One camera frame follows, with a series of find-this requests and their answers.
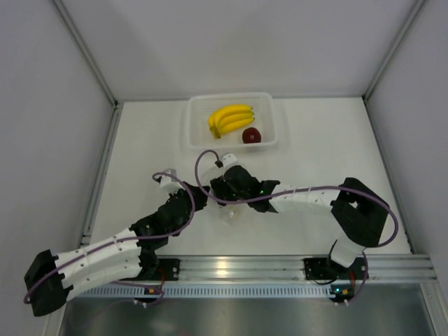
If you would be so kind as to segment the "dark red fake apple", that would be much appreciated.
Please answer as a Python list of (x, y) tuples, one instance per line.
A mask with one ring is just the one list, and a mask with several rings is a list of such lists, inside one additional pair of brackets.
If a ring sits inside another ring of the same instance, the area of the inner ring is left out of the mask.
[(250, 127), (243, 131), (241, 139), (244, 144), (258, 144), (261, 142), (262, 136), (258, 129)]

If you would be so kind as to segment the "clear polka dot zip bag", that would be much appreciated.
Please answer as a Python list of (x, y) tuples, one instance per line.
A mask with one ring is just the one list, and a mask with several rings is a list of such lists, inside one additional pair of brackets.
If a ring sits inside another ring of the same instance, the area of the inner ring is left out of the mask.
[[(222, 168), (213, 165), (201, 175), (201, 182), (207, 186), (211, 185), (211, 180), (218, 178), (223, 172)], [(244, 214), (249, 212), (246, 204), (219, 205), (215, 200), (209, 198), (207, 204), (213, 209), (214, 216), (227, 225), (234, 225)]]

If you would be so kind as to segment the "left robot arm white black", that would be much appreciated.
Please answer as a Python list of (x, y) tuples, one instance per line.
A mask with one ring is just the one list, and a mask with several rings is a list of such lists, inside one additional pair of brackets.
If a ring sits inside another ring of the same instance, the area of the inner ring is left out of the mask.
[(120, 280), (152, 279), (160, 264), (156, 250), (180, 235), (194, 213), (206, 205), (205, 193), (186, 185), (171, 193), (155, 213), (112, 237), (65, 253), (40, 252), (24, 276), (24, 303), (35, 317), (41, 317), (92, 288)]

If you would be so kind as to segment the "yellow fake banana bunch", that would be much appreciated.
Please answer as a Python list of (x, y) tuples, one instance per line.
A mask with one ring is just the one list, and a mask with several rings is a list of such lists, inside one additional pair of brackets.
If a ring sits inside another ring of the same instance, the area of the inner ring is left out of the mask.
[(255, 120), (253, 108), (244, 104), (225, 106), (214, 111), (208, 118), (210, 133), (215, 139), (250, 125)]

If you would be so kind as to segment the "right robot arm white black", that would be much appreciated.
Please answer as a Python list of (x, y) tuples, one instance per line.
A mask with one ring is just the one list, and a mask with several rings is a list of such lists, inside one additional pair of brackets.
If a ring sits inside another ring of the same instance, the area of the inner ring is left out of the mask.
[(333, 219), (343, 235), (330, 248), (326, 267), (336, 278), (342, 278), (352, 269), (358, 255), (366, 248), (379, 245), (386, 219), (388, 204), (356, 178), (346, 178), (336, 189), (306, 189), (277, 180), (259, 181), (241, 165), (235, 165), (224, 174), (210, 180), (211, 194), (220, 206), (231, 202), (242, 203), (259, 213), (295, 211)]

